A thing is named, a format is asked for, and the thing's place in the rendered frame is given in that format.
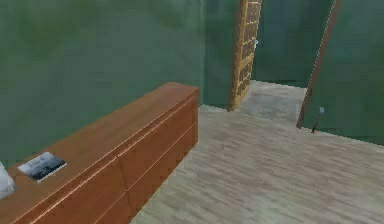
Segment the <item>brown panelled wooden door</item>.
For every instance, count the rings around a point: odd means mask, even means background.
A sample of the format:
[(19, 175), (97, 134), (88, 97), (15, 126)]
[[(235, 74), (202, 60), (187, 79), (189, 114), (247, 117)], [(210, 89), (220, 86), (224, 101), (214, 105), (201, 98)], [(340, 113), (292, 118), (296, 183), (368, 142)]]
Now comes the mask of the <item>brown panelled wooden door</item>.
[(232, 56), (229, 111), (234, 111), (247, 95), (257, 39), (262, 0), (239, 0)]

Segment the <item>brown wooden chest of drawers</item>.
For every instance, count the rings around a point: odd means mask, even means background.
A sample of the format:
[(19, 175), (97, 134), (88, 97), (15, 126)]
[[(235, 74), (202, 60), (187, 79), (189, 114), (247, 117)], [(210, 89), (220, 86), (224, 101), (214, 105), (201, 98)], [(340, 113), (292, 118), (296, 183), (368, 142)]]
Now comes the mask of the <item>brown wooden chest of drawers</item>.
[(129, 224), (198, 141), (199, 90), (168, 82), (48, 147), (65, 166), (16, 190), (0, 224)]

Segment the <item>grey spiral notebook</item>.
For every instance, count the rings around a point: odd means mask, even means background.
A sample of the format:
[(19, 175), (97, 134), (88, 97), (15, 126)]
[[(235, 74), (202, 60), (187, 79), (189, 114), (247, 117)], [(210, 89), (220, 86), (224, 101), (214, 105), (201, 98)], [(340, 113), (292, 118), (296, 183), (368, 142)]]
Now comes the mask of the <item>grey spiral notebook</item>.
[(17, 169), (35, 182), (40, 183), (65, 165), (66, 162), (63, 159), (54, 156), (50, 152), (44, 152), (18, 166)]

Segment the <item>white crumpled object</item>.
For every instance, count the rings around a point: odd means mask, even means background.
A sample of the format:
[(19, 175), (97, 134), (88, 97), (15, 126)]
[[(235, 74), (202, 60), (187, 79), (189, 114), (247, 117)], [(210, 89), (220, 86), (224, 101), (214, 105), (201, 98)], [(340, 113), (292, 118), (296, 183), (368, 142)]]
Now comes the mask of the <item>white crumpled object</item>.
[(15, 191), (15, 182), (8, 174), (3, 163), (0, 161), (0, 200), (11, 195)]

